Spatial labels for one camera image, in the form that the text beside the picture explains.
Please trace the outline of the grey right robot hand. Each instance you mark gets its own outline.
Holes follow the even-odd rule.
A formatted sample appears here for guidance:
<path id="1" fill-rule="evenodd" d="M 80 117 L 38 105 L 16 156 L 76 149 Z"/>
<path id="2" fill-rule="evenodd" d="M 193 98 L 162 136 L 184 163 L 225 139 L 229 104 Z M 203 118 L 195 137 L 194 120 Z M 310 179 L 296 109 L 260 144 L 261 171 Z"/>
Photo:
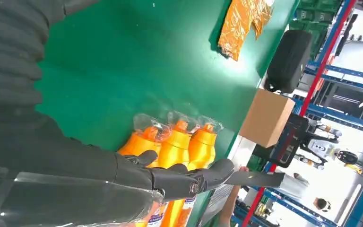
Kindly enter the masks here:
<path id="1" fill-rule="evenodd" d="M 131 227 L 163 202 L 222 185 L 228 159 L 210 168 L 148 168 L 63 135 L 34 109 L 0 108 L 0 227 Z"/>

